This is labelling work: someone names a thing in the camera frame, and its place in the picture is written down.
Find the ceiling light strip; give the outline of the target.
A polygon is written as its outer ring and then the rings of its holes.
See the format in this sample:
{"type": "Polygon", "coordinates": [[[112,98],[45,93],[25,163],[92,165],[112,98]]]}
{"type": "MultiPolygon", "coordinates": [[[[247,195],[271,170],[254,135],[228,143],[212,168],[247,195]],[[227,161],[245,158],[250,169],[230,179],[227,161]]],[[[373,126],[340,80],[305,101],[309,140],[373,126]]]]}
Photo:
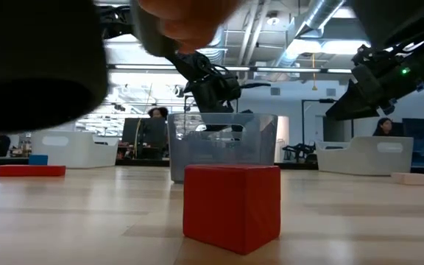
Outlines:
{"type": "MultiPolygon", "coordinates": [[[[141,65],[141,64],[108,64],[108,68],[121,69],[121,70],[162,70],[162,71],[176,71],[173,65],[141,65]]],[[[253,72],[277,72],[277,73],[318,73],[318,74],[352,74],[351,69],[346,68],[278,68],[278,67],[256,67],[256,66],[216,66],[220,69],[227,69],[229,71],[253,71],[253,72]]]]}

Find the pale grey plastic bin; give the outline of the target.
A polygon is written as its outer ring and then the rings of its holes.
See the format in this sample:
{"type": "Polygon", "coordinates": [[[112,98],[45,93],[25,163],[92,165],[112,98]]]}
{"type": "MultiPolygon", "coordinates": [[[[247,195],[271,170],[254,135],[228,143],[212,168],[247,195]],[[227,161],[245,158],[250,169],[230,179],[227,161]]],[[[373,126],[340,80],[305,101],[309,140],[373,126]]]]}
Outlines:
{"type": "Polygon", "coordinates": [[[349,142],[316,142],[321,172],[361,176],[389,176],[411,170],[414,139],[359,136],[349,142]]]}

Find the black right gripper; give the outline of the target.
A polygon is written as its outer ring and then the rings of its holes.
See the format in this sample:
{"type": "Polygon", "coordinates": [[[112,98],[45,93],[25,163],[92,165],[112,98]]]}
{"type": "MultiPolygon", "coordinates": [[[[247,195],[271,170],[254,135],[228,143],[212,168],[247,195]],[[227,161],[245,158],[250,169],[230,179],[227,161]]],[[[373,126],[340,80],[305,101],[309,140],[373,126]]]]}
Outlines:
{"type": "Polygon", "coordinates": [[[387,99],[378,78],[365,65],[352,71],[356,83],[349,80],[346,92],[330,107],[325,115],[337,121],[378,117],[377,108],[394,110],[396,99],[387,99]]]}

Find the long red block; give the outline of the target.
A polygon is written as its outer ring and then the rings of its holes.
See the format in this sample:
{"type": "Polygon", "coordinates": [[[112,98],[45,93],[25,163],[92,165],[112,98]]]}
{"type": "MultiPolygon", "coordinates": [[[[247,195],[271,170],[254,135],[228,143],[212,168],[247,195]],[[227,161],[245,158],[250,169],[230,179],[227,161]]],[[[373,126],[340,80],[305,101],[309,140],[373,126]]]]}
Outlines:
{"type": "Polygon", "coordinates": [[[0,177],[63,177],[65,166],[1,165],[0,177]]]}

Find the red cube block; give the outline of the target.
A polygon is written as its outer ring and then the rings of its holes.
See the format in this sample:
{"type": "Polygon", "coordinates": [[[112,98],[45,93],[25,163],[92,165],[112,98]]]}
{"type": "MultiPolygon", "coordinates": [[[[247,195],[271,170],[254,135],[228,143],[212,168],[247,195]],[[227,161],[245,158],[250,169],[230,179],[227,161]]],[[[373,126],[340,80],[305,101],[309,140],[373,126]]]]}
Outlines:
{"type": "Polygon", "coordinates": [[[279,167],[216,164],[185,168],[185,237],[247,255],[277,239],[280,229],[279,167]]]}

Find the natural wood block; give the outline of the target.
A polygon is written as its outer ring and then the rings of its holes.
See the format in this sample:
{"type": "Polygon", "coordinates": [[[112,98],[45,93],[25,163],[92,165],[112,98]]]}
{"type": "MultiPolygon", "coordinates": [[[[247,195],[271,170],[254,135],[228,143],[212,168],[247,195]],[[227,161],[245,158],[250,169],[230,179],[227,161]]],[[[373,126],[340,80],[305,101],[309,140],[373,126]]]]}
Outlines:
{"type": "Polygon", "coordinates": [[[391,178],[401,185],[424,186],[424,174],[418,173],[392,173],[391,178]]]}

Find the black metal frame stand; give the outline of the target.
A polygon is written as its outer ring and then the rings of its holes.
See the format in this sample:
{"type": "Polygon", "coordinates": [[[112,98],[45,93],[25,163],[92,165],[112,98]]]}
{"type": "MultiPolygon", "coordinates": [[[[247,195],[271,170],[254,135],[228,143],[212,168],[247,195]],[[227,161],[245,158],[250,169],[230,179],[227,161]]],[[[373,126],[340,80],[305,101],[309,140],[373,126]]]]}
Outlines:
{"type": "Polygon", "coordinates": [[[348,142],[354,135],[354,120],[337,121],[327,117],[335,99],[303,99],[301,110],[301,143],[320,141],[348,142]]]}

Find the person's hand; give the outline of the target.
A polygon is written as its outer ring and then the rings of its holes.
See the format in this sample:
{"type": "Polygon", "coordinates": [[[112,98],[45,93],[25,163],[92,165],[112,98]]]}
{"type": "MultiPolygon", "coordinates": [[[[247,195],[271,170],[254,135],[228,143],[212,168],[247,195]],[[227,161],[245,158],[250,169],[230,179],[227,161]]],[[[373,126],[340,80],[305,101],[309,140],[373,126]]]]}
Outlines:
{"type": "Polygon", "coordinates": [[[246,0],[138,0],[142,9],[158,18],[160,33],[192,53],[207,46],[216,30],[246,0]]]}

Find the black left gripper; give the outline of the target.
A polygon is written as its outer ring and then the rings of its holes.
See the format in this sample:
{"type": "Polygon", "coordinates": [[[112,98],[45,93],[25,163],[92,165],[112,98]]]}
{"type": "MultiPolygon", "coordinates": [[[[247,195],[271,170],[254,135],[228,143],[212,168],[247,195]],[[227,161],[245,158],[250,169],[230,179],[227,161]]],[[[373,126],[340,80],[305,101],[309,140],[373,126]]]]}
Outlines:
{"type": "MultiPolygon", "coordinates": [[[[201,113],[232,113],[231,101],[241,96],[241,89],[270,87],[270,83],[254,82],[240,85],[235,74],[226,71],[224,74],[206,74],[200,79],[187,83],[184,92],[192,93],[194,101],[201,113]]],[[[235,125],[246,125],[254,119],[251,110],[236,113],[235,125]]]]}

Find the silver ceiling duct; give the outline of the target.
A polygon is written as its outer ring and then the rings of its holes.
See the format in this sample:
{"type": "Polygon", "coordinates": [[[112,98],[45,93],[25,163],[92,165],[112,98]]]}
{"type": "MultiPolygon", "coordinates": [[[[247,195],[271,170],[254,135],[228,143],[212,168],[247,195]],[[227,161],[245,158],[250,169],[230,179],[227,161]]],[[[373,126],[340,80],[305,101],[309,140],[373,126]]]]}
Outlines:
{"type": "Polygon", "coordinates": [[[309,32],[321,38],[325,25],[344,3],[345,0],[311,0],[306,12],[291,19],[286,30],[286,47],[273,66],[290,67],[302,53],[309,53],[311,44],[298,38],[309,32]]]}

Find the black computer monitor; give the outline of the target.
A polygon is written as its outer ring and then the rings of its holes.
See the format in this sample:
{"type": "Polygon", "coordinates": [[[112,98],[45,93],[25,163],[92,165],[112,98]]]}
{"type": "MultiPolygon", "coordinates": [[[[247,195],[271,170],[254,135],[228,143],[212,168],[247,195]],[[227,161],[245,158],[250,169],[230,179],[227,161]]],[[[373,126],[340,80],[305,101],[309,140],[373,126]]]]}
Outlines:
{"type": "Polygon", "coordinates": [[[166,121],[163,118],[124,120],[121,142],[137,160],[162,160],[166,148],[166,121]]]}

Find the clear plastic bin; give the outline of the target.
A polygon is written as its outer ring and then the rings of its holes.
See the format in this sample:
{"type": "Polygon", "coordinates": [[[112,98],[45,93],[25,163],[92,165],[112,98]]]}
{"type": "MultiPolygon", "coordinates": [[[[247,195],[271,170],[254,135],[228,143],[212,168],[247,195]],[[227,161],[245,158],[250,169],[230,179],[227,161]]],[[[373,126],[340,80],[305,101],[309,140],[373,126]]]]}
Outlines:
{"type": "Polygon", "coordinates": [[[278,117],[262,113],[174,113],[167,118],[171,181],[192,164],[275,163],[278,117]]]}

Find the small blue block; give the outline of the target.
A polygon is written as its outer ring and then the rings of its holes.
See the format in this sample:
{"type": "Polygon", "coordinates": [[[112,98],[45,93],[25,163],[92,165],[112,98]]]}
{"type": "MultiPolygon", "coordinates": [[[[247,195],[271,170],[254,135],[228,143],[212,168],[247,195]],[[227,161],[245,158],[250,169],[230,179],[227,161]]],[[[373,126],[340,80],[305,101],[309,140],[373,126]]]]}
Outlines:
{"type": "Polygon", "coordinates": [[[30,155],[28,164],[31,166],[47,166],[48,160],[48,155],[30,155]]]}

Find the person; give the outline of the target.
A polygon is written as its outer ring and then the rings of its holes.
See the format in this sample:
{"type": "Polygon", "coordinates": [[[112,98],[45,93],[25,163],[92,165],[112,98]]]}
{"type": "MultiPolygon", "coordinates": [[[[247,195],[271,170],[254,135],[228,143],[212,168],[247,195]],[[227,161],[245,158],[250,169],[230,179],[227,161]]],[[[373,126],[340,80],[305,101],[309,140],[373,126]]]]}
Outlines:
{"type": "Polygon", "coordinates": [[[392,120],[384,117],[378,120],[373,136],[393,136],[392,120]]]}
{"type": "Polygon", "coordinates": [[[166,119],[169,111],[166,107],[154,107],[148,111],[150,118],[163,118],[166,119]]]}

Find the white plastic bin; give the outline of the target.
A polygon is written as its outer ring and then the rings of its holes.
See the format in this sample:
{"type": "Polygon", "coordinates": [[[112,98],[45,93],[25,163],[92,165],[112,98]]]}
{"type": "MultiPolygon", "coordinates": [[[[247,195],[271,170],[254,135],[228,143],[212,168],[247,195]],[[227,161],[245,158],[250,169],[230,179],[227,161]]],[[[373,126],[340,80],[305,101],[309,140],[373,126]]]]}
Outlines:
{"type": "Polygon", "coordinates": [[[90,169],[114,166],[119,139],[89,132],[41,130],[32,134],[32,154],[47,155],[50,166],[90,169]]]}

